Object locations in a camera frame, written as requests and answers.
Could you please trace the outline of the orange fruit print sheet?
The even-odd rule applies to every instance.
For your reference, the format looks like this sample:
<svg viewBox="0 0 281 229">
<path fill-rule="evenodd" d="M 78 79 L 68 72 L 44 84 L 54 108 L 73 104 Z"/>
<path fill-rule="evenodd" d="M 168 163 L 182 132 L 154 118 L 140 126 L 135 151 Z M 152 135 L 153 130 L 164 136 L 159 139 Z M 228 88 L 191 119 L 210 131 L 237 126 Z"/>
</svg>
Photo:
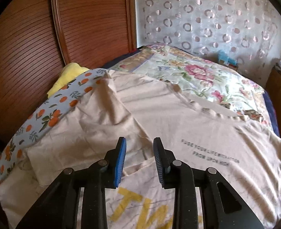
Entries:
<svg viewBox="0 0 281 229">
<path fill-rule="evenodd" d="M 23 149 L 38 142 L 78 104 L 83 95 L 90 94 L 105 72 L 103 68 L 96 68 L 82 73 L 62 86 L 30 115 L 0 155 L 0 184 L 23 159 Z"/>
</svg>

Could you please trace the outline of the blue box on bed end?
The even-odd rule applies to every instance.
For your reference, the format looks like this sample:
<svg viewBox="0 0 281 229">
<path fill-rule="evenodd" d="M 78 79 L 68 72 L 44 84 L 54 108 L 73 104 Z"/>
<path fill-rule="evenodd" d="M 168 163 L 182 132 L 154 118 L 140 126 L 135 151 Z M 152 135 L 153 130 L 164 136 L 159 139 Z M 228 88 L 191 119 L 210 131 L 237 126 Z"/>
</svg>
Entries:
<svg viewBox="0 0 281 229">
<path fill-rule="evenodd" d="M 235 71 L 238 70 L 237 61 L 234 60 L 233 58 L 229 57 L 224 51 L 220 50 L 217 53 L 217 59 L 218 59 L 218 63 L 220 65 L 226 66 L 226 67 L 231 68 Z"/>
</svg>

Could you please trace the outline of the beige t-shirt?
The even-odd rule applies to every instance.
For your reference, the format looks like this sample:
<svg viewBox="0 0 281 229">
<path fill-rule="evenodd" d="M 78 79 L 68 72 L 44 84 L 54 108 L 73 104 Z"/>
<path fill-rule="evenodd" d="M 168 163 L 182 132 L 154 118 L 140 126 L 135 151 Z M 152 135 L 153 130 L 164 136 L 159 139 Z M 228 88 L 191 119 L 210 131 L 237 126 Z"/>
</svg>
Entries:
<svg viewBox="0 0 281 229">
<path fill-rule="evenodd" d="M 85 169 L 127 141 L 123 178 L 106 192 L 109 228 L 171 228 L 174 192 L 158 180 L 153 139 L 190 167 L 216 168 L 264 228 L 281 218 L 281 138 L 247 116 L 191 100 L 176 85 L 107 71 L 43 138 L 26 149 L 26 166 L 0 184 L 11 228 L 65 168 Z"/>
</svg>

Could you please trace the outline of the yellow plush toy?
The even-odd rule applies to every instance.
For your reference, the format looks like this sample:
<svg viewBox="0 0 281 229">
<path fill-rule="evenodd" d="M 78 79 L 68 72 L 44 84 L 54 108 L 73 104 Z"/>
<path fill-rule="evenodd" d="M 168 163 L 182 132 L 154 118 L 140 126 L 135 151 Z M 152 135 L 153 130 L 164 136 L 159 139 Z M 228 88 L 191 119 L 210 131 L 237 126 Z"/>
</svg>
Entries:
<svg viewBox="0 0 281 229">
<path fill-rule="evenodd" d="M 68 84 L 70 81 L 73 81 L 73 79 L 86 71 L 89 71 L 89 69 L 86 67 L 81 67 L 78 63 L 69 63 L 62 69 L 59 78 L 52 88 L 47 92 L 47 97 L 50 98 L 54 93 L 63 88 L 63 86 Z"/>
</svg>

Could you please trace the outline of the wooden slatted wardrobe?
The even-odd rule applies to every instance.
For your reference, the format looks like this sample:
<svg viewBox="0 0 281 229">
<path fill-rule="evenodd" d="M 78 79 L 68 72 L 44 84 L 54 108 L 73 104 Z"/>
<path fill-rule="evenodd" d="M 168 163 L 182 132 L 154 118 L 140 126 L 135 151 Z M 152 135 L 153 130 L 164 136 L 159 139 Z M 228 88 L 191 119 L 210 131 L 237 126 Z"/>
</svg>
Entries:
<svg viewBox="0 0 281 229">
<path fill-rule="evenodd" d="M 11 139 L 65 65 L 101 67 L 135 49 L 135 0 L 12 0 L 0 14 L 0 139 Z"/>
</svg>

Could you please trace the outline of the floral quilt bedspread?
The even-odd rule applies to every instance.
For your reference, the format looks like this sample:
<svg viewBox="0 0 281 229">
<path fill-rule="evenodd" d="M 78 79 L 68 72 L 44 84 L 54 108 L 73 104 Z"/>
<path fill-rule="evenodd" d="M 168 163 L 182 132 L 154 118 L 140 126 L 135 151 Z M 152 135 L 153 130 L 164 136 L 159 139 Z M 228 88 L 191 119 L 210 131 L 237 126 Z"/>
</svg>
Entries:
<svg viewBox="0 0 281 229">
<path fill-rule="evenodd" d="M 263 98 L 264 89 L 238 72 L 178 48 L 152 44 L 119 61 L 112 70 L 147 75 L 177 84 L 182 91 L 248 115 L 267 127 L 272 122 Z"/>
</svg>

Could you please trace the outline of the dark blue blanket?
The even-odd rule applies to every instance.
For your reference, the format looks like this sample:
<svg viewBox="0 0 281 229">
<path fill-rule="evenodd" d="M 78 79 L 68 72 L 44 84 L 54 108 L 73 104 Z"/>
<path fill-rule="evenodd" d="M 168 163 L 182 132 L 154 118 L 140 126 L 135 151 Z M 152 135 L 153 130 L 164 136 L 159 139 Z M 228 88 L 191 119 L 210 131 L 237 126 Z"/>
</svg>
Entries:
<svg viewBox="0 0 281 229">
<path fill-rule="evenodd" d="M 265 108 L 267 111 L 267 119 L 266 119 L 267 125 L 273 130 L 273 132 L 277 136 L 280 136 L 278 121 L 277 121 L 277 117 L 276 117 L 276 111 L 274 109 L 271 98 L 267 91 L 265 91 L 262 96 L 263 96 Z"/>
</svg>

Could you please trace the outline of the sheer circle pattern curtain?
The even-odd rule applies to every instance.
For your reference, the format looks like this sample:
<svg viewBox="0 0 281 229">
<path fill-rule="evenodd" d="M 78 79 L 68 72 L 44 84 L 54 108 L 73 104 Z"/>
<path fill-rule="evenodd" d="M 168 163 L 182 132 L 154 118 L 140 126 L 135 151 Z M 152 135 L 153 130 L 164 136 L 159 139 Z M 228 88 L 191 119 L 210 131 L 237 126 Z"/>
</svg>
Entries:
<svg viewBox="0 0 281 229">
<path fill-rule="evenodd" d="M 137 44 L 169 44 L 211 58 L 223 51 L 265 85 L 281 60 L 281 15 L 269 0 L 135 0 Z"/>
</svg>

